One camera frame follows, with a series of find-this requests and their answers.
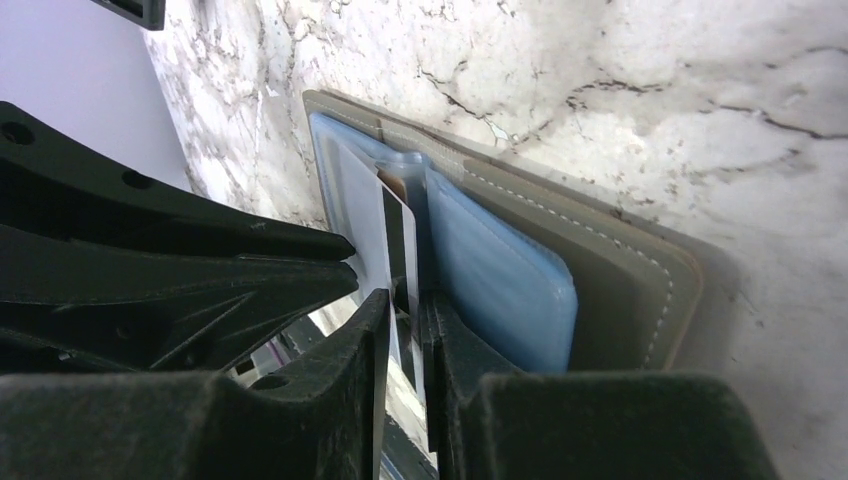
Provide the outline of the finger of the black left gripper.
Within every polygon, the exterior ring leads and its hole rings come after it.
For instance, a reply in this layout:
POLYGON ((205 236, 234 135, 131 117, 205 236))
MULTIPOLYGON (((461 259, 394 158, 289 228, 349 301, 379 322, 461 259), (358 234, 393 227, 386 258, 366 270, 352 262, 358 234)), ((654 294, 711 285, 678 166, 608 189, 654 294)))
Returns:
POLYGON ((249 214, 126 167, 1 104, 1 222, 58 241, 199 257, 341 261, 338 234, 249 214))
POLYGON ((1 230, 1 371, 225 371, 353 292, 339 260, 203 258, 1 230))

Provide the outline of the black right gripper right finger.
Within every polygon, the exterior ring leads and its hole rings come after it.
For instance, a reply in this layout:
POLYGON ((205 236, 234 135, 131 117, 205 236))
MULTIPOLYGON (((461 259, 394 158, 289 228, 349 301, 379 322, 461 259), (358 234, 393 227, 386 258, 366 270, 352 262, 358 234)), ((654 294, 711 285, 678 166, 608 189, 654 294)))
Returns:
POLYGON ((439 291, 419 310, 428 444, 443 479, 774 479, 725 383, 677 372, 531 374, 439 291))

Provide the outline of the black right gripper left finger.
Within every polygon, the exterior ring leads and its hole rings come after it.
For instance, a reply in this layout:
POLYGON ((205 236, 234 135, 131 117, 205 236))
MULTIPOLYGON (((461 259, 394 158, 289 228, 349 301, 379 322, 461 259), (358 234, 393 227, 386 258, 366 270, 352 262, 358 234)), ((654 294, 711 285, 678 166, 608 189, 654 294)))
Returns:
POLYGON ((208 372, 1 380, 5 479, 375 479, 390 295, 248 389, 208 372))

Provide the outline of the grey card holder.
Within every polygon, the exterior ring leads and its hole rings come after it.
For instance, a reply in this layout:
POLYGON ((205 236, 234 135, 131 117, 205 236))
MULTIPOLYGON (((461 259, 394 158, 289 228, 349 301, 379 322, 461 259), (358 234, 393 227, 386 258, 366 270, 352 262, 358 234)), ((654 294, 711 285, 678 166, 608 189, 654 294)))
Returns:
POLYGON ((303 102, 330 229, 339 146, 413 214, 419 310, 427 290, 446 293, 525 371, 671 367, 702 291, 686 251, 433 129, 329 92, 303 102))

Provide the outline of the silver card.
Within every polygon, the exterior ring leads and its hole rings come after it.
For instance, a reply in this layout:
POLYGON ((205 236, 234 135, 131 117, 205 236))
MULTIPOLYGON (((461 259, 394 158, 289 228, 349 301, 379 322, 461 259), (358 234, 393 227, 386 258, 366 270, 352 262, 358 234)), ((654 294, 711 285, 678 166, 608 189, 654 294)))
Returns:
POLYGON ((327 179, 333 187, 333 228, 355 248, 349 263, 358 277, 358 295, 364 298, 375 289, 389 291, 394 308, 390 354, 422 396, 414 216, 354 147, 337 148, 327 179))

